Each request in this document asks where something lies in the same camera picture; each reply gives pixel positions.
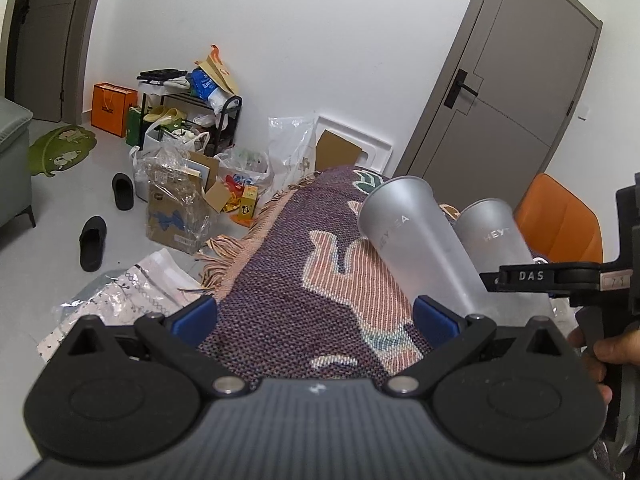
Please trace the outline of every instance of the frosted plastic cup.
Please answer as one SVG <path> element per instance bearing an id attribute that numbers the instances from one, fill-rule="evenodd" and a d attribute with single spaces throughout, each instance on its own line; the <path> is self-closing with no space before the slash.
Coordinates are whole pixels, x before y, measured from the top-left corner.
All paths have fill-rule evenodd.
<path id="1" fill-rule="evenodd" d="M 502 265 L 533 264 L 511 206 L 503 200 L 487 198 L 475 202 L 460 213 L 453 229 L 477 272 L 497 272 Z M 509 324 L 525 324 L 531 316 L 553 317 L 547 294 L 493 292 L 490 295 L 500 308 L 502 319 L 507 316 Z"/>
<path id="2" fill-rule="evenodd" d="M 423 179 L 399 176 L 373 190 L 358 228 L 411 304 L 426 294 L 459 316 L 484 314 L 499 322 L 478 272 Z"/>

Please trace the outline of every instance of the blanket fringe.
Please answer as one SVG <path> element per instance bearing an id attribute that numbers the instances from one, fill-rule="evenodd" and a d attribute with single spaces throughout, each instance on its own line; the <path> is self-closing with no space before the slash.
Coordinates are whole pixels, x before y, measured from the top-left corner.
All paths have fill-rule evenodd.
<path id="1" fill-rule="evenodd" d="M 219 235 L 207 240 L 207 247 L 212 251 L 216 251 L 219 256 L 209 256 L 208 254 L 204 254 L 202 251 L 199 251 L 195 255 L 196 259 L 206 262 L 201 273 L 202 289 L 200 289 L 200 291 L 204 294 L 210 294 L 220 286 L 220 283 L 224 279 L 229 267 L 233 264 L 240 253 L 244 251 L 247 242 L 260 234 L 265 224 L 270 219 L 270 213 L 275 204 L 278 203 L 283 196 L 311 184 L 318 174 L 319 172 L 316 171 L 315 173 L 301 179 L 298 183 L 291 184 L 286 191 L 277 192 L 264 204 L 263 208 L 258 213 L 258 216 L 255 218 L 254 224 L 249 228 L 249 232 L 241 240 L 227 235 Z"/>

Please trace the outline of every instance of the brown paper bag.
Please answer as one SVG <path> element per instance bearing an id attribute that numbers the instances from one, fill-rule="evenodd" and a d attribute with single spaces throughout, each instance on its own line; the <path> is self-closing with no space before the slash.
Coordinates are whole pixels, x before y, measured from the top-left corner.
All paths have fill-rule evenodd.
<path id="1" fill-rule="evenodd" d="M 225 92 L 231 95 L 240 95 L 238 85 L 220 59 L 220 49 L 217 46 L 211 45 L 211 54 L 204 61 L 196 61 L 196 65 L 203 69 Z"/>

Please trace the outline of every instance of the black slipper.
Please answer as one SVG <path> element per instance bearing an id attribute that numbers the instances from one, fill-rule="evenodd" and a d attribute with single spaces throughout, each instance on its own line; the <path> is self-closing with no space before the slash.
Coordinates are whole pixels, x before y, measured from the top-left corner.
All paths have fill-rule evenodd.
<path id="1" fill-rule="evenodd" d="M 121 211 L 128 211 L 133 207 L 133 184 L 124 173 L 116 173 L 111 181 L 116 207 Z"/>
<path id="2" fill-rule="evenodd" d="M 86 221 L 80 235 L 80 267 L 86 272 L 95 272 L 102 265 L 104 254 L 104 238 L 107 235 L 107 224 L 99 216 Z"/>

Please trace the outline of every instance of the orange chair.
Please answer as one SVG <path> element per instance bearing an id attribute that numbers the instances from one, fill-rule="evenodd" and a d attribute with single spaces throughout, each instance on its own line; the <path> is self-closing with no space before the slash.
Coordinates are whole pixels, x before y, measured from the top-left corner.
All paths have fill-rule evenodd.
<path id="1" fill-rule="evenodd" d="M 548 174 L 533 179 L 515 219 L 529 247 L 552 262 L 602 263 L 596 215 Z"/>

